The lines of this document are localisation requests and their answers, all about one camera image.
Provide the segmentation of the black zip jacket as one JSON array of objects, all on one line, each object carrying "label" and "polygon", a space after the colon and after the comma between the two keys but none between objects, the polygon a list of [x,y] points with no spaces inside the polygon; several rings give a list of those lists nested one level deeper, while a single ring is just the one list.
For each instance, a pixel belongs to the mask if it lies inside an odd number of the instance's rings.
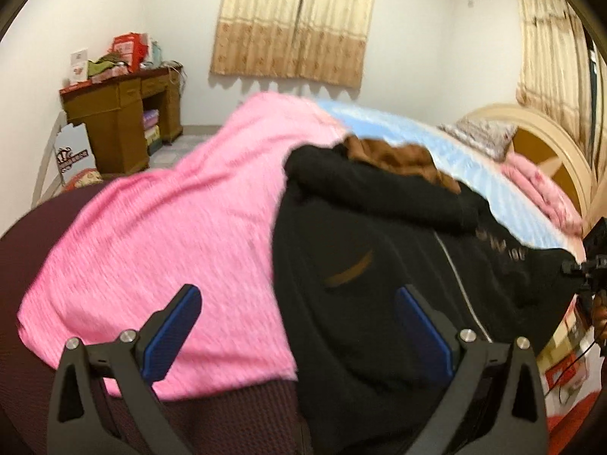
[{"label": "black zip jacket", "polygon": [[274,291],[318,454],[395,454],[445,390],[396,313],[413,288],[457,330],[545,348],[579,287],[564,249],[523,245],[469,188],[452,193],[305,145],[284,165]]}]

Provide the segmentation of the red gift bag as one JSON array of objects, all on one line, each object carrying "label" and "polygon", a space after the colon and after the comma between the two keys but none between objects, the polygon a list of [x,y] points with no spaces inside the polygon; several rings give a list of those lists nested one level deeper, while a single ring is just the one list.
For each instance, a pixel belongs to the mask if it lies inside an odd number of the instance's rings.
[{"label": "red gift bag", "polygon": [[131,73],[136,73],[148,54],[147,34],[129,33],[116,36],[113,38],[111,51],[120,55]]}]

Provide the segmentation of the white card on desk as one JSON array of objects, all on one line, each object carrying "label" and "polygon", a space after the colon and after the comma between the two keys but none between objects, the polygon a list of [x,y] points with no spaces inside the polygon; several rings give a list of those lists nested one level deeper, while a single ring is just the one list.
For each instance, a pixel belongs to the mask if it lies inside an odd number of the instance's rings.
[{"label": "white card on desk", "polygon": [[70,55],[69,82],[75,85],[86,80],[88,80],[88,50],[84,48]]}]

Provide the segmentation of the cream wooden headboard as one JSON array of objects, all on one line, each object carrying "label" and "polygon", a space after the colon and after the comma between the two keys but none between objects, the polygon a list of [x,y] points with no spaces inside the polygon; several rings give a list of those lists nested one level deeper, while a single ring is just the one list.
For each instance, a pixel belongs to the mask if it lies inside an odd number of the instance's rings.
[{"label": "cream wooden headboard", "polygon": [[515,104],[493,104],[473,110],[465,119],[515,124],[510,150],[528,158],[569,196],[581,217],[588,214],[594,175],[582,151],[566,130],[544,113]]}]

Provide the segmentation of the stacked books under desk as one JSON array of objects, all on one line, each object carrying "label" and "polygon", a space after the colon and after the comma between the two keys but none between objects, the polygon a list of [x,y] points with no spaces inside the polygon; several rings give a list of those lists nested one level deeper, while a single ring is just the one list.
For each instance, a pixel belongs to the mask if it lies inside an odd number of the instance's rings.
[{"label": "stacked books under desk", "polygon": [[153,109],[143,113],[144,138],[148,153],[162,143],[159,131],[159,110]]}]

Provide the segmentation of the white paper bag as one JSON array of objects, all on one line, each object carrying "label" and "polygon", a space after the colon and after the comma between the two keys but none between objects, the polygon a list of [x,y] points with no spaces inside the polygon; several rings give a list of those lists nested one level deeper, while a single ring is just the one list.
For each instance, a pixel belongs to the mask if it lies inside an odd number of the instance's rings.
[{"label": "white paper bag", "polygon": [[55,137],[55,161],[63,185],[68,185],[87,169],[96,169],[96,158],[84,123],[69,123]]}]

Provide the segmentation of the green clothes pile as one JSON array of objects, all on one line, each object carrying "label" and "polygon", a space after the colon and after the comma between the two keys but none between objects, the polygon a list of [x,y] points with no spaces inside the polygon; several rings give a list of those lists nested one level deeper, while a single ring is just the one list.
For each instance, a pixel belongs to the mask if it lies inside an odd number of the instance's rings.
[{"label": "green clothes pile", "polygon": [[118,52],[109,52],[96,61],[88,61],[88,79],[94,83],[127,74],[129,67]]}]

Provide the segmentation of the patterned grey pillow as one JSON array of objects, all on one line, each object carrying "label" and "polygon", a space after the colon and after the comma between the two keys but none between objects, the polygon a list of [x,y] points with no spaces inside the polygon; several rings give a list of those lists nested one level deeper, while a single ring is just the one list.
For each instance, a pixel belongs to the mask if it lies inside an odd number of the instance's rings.
[{"label": "patterned grey pillow", "polygon": [[504,161],[519,129],[511,122],[487,118],[463,118],[438,128],[496,162]]}]

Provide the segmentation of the red items on floor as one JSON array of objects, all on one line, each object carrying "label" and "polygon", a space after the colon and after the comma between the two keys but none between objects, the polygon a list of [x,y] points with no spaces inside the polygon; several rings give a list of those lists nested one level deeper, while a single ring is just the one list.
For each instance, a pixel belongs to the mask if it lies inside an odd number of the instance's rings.
[{"label": "red items on floor", "polygon": [[598,400],[603,362],[601,345],[594,340],[591,313],[574,299],[537,357],[550,454],[564,449]]}]

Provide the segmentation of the beige curtain on right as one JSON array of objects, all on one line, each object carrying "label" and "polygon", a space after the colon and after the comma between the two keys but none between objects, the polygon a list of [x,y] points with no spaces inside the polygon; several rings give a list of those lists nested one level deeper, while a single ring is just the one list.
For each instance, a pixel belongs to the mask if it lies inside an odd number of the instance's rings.
[{"label": "beige curtain on right", "polygon": [[594,173],[606,169],[606,63],[567,0],[517,0],[517,101],[562,126]]}]

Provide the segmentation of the beige patterned window curtain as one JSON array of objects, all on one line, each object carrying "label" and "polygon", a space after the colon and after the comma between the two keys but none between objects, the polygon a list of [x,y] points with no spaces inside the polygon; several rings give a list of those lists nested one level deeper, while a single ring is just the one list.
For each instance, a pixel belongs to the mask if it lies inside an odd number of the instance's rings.
[{"label": "beige patterned window curtain", "polygon": [[357,89],[374,0],[222,0],[210,71]]}]

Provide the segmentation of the pink and blue bedspread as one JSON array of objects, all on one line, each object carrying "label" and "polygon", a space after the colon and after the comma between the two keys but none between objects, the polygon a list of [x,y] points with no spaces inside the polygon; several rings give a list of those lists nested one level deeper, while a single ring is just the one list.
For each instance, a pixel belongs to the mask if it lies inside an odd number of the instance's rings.
[{"label": "pink and blue bedspread", "polygon": [[580,250],[493,165],[432,126],[334,101],[260,93],[173,168],[97,186],[67,225],[60,217],[74,207],[74,192],[11,228],[16,248],[4,257],[4,282],[23,275],[26,263],[34,266],[16,313],[17,343],[56,367],[69,338],[113,340],[194,284],[203,313],[168,378],[156,384],[159,397],[205,397],[293,379],[270,263],[283,163],[297,146],[332,146],[348,133],[427,147],[440,169],[487,198],[524,245]]}]

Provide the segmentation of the pink folded quilt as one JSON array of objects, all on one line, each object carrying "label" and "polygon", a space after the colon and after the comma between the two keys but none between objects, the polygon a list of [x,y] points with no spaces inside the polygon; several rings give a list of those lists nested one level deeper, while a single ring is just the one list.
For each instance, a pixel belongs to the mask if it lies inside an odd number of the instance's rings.
[{"label": "pink folded quilt", "polygon": [[555,227],[568,235],[582,235],[581,215],[566,193],[537,165],[523,155],[508,152],[501,171]]}]

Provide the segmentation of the brown garment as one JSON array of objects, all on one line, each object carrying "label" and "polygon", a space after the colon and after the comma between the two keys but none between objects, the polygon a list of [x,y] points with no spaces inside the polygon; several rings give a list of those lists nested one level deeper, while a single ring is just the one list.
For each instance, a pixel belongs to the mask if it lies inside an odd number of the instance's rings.
[{"label": "brown garment", "polygon": [[348,160],[372,165],[402,177],[419,176],[452,193],[461,193],[460,184],[436,167],[430,151],[424,146],[392,146],[383,140],[360,139],[358,136],[346,136],[343,145]]}]

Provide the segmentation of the brown wooden desk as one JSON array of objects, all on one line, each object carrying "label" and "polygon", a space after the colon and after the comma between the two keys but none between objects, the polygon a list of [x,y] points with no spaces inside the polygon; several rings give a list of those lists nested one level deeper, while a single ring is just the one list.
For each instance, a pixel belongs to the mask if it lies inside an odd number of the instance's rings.
[{"label": "brown wooden desk", "polygon": [[98,171],[104,178],[128,176],[149,167],[144,110],[159,111],[159,136],[171,144],[183,133],[183,66],[120,75],[60,91],[67,120],[88,131]]}]

